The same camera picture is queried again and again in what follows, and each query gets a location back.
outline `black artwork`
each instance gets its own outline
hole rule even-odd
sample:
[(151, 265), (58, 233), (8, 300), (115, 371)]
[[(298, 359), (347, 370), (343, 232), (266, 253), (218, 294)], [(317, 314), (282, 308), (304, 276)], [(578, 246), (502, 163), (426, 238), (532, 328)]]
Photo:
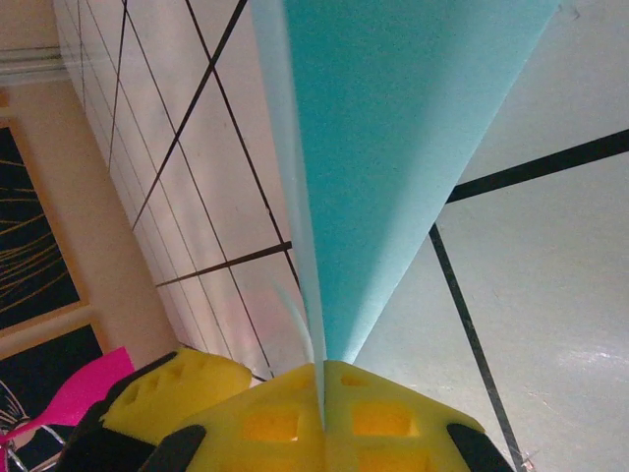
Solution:
[(0, 129), (0, 330), (80, 300), (10, 128)]
[[(0, 361), (0, 431), (6, 434), (48, 406), (59, 387), (82, 366), (102, 355), (91, 325), (75, 329)], [(52, 426), (64, 440), (70, 427)], [(18, 436), (13, 444), (16, 455), (28, 468), (34, 468), (61, 450), (48, 432), (38, 429), (34, 436)], [(8, 461), (10, 472), (20, 469)]]

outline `wall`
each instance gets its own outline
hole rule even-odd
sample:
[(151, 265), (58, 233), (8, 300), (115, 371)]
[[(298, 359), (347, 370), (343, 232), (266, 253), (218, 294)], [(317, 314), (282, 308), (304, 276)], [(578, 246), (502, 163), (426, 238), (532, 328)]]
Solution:
[(0, 50), (59, 45), (51, 0), (2, 0)]
[(98, 316), (110, 345), (126, 346), (137, 367), (172, 350), (174, 333), (71, 83), (5, 92), (89, 304), (2, 338), (0, 355), (89, 316)]

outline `yellow foam block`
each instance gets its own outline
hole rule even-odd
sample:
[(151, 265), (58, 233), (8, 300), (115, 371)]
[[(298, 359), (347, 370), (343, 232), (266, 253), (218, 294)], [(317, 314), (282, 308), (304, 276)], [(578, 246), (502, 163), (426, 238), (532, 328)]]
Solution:
[(187, 472), (469, 471), (446, 426), (472, 418), (343, 362), (325, 381), (325, 432), (313, 365), (189, 418), (206, 435)]
[(103, 426), (151, 444), (184, 419), (249, 388), (252, 373), (224, 357), (181, 348), (133, 381), (103, 415)]

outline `framed artwork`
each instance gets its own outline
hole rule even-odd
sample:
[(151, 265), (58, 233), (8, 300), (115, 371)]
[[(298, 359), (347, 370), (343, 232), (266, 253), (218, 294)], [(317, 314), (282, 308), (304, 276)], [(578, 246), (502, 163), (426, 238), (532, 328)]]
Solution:
[(34, 170), (19, 123), (0, 119), (0, 337), (86, 303)]
[[(0, 432), (37, 417), (65, 380), (108, 350), (99, 325), (86, 321), (0, 355)], [(28, 470), (42, 470), (61, 451), (55, 435), (66, 440), (71, 432), (65, 426), (32, 430), (17, 436), (11, 450)], [(7, 463), (9, 472), (20, 472), (13, 460)]]

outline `magenta fabric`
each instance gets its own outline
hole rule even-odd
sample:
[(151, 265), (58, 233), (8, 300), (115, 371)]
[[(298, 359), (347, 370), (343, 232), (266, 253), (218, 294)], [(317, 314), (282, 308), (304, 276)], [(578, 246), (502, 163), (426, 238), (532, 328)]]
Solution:
[[(86, 364), (61, 385), (41, 415), (0, 437), (0, 444), (43, 425), (77, 426), (91, 405), (102, 400), (113, 384), (133, 371), (133, 363), (124, 347)], [(0, 456), (0, 472), (5, 472), (3, 468), (4, 460)]]

